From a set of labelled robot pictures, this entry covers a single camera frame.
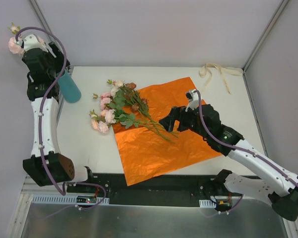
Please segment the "orange wrapping paper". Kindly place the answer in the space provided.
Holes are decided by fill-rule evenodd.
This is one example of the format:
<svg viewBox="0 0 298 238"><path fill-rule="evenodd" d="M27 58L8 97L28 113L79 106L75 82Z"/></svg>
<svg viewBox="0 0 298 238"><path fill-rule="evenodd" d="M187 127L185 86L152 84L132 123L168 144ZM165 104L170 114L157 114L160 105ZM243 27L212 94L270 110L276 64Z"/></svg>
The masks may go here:
<svg viewBox="0 0 298 238"><path fill-rule="evenodd" d="M190 77L177 79L139 90L148 100L149 114L154 121L165 117L173 106L187 105L185 93L195 89ZM205 161L220 154L211 149L202 137L187 130L172 135L163 130L158 135L143 126L125 129L113 126L127 185Z"/></svg>

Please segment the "pink artificial flower bouquet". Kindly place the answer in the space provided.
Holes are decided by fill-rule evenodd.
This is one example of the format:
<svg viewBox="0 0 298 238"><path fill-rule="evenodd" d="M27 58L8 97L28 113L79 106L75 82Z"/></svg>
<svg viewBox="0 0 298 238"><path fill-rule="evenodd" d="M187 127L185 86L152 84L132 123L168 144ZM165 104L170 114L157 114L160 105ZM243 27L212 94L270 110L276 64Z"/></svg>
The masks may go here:
<svg viewBox="0 0 298 238"><path fill-rule="evenodd" d="M105 134L110 127L118 124L124 129L144 127L150 132L171 142L167 131L149 113L149 101L140 96L135 83L122 80L107 80L110 91L101 95L93 94L99 101L100 113L89 111L93 129Z"/></svg>

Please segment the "pink two-bloom flower stem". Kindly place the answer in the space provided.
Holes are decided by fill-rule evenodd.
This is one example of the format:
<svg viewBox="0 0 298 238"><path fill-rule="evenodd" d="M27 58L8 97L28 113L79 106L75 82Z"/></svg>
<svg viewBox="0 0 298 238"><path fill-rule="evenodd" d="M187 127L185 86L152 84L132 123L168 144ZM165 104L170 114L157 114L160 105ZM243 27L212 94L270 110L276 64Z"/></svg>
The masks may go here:
<svg viewBox="0 0 298 238"><path fill-rule="evenodd" d="M22 56L22 55L24 55L24 53L26 53L26 51L23 49L23 39L22 39L23 37L19 36L18 40L15 39L15 36L10 38L10 40L8 42L8 48L12 54L18 54L18 55ZM42 38L40 38L39 40L46 46L46 43L43 41Z"/></svg>

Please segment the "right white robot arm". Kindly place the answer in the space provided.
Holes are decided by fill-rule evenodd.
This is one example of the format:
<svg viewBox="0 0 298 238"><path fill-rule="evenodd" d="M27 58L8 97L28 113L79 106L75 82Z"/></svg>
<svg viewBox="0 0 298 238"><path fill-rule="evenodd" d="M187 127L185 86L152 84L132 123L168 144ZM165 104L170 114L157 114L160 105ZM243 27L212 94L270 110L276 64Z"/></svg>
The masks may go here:
<svg viewBox="0 0 298 238"><path fill-rule="evenodd" d="M210 104L196 109L172 107L159 123L172 132L176 121L179 132L191 130L202 136L213 150L239 162L259 177L250 179L222 170L215 178L216 194L240 193L268 204L286 220L298 218L298 175L261 154L240 133L222 124L219 113Z"/></svg>

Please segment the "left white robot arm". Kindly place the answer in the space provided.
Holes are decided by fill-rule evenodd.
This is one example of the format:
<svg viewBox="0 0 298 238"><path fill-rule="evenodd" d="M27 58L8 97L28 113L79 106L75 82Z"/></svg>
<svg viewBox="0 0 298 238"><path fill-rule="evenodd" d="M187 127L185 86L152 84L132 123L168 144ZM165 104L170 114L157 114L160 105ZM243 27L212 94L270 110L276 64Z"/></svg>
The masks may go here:
<svg viewBox="0 0 298 238"><path fill-rule="evenodd" d="M23 169L39 185L78 182L85 193L92 192L94 179L87 166L74 165L61 154L57 139L59 86L54 83L61 69L68 70L70 62L54 42L23 44L22 61L29 69L27 96L34 114L34 141L30 158L23 160Z"/></svg>

